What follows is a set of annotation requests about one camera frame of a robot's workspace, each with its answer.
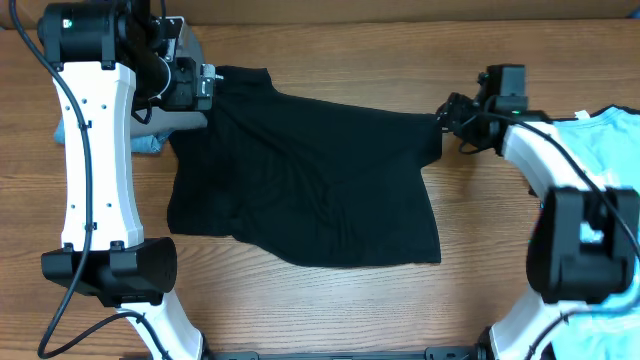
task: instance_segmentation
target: black garment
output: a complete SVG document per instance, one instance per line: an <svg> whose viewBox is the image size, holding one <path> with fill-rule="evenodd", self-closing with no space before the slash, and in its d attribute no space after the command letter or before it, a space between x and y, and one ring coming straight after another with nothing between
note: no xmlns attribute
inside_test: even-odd
<svg viewBox="0 0 640 360"><path fill-rule="evenodd" d="M433 115L280 94L266 69L217 71L208 127L169 138L172 233L233 235L304 266L440 262L420 175L442 152Z"/></svg>

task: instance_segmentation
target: white and black device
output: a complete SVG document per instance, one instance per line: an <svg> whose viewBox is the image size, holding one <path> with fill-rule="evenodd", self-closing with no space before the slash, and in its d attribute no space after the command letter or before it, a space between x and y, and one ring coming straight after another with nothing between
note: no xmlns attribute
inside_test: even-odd
<svg viewBox="0 0 640 360"><path fill-rule="evenodd" d="M432 347L419 353L212 353L173 289L173 241L144 237L133 192L129 126L131 113L138 109L208 110L216 81L223 80L213 65L204 63L184 19L154 18L149 0L51 4L38 24L38 36L45 49L46 61L41 62L53 69L60 98L67 166L61 249L43 254L43 274L71 293L96 296L104 306L116 308L119 317L128 317L151 359L537 360L566 326L563 319L588 311L591 304L631 284L634 252L638 254L633 235L638 195L606 188L596 176L582 172L584 167L572 160L546 115L528 111L523 66L492 66L481 74L475 99L454 93L438 115L443 128L477 151L495 149L512 162L545 200L527 258L530 288L509 315L469 347ZM93 166L87 166L87 154ZM96 191L87 191L91 187ZM603 233L599 245L587 249L580 243L584 222ZM63 301L58 320L65 307Z"/></svg>

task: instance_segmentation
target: wooden plank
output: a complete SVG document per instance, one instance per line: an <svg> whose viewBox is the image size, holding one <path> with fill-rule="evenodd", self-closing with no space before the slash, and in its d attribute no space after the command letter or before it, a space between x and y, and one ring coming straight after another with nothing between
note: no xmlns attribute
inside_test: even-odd
<svg viewBox="0 0 640 360"><path fill-rule="evenodd" d="M33 28L47 4L79 0L22 0L21 21ZM12 28L0 0L0 26ZM396 21L623 18L634 0L167 0L169 15L193 25L309 24ZM159 1L151 7L160 15Z"/></svg>
<svg viewBox="0 0 640 360"><path fill-rule="evenodd" d="M197 27L216 65L267 67L282 92L393 111L433 112L451 91L474 95L477 73L528 65L533 109L552 116L618 103L640 108L640 22L522 21ZM35 358L63 289L43 279L65 208L64 150L50 77L12 31L0 33L0 359ZM216 350L263 353L419 350L473 343L526 286L526 241L537 201L490 152L468 157L445 138L423 170L443 262L354 270L300 268L230 238L175 236L177 291ZM135 156L147 236L168 234L176 160ZM108 316L74 297L51 348ZM67 359L144 352L126 322Z"/></svg>

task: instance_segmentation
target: blue cloth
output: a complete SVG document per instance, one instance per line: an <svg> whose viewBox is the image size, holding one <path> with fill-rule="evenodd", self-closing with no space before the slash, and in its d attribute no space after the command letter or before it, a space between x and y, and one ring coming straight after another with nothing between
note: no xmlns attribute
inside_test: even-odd
<svg viewBox="0 0 640 360"><path fill-rule="evenodd" d="M589 119L556 122L560 137L580 161L611 185L630 186L640 192L640 115L611 106ZM636 261L631 287L611 295L599 307L628 304L640 291ZM553 350L558 360L640 359L640 307L629 315L576 316L557 336Z"/></svg>
<svg viewBox="0 0 640 360"><path fill-rule="evenodd" d="M164 131L154 135L132 137L131 152L141 154L159 153L172 132L173 130ZM56 132L53 133L53 139L58 144L64 144L64 121L60 121L58 123L58 128L56 128Z"/></svg>

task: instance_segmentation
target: beige wall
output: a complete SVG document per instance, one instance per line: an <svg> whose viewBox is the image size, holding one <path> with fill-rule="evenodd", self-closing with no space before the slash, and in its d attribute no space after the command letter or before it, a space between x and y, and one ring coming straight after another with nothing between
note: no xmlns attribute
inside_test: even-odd
<svg viewBox="0 0 640 360"><path fill-rule="evenodd" d="M18 0L21 21L33 27L51 2L69 0ZM0 0L4 27L10 27L7 4L8 0ZM159 0L152 4L159 14ZM637 0L167 0L169 15L182 15L192 25L621 18L639 4Z"/></svg>

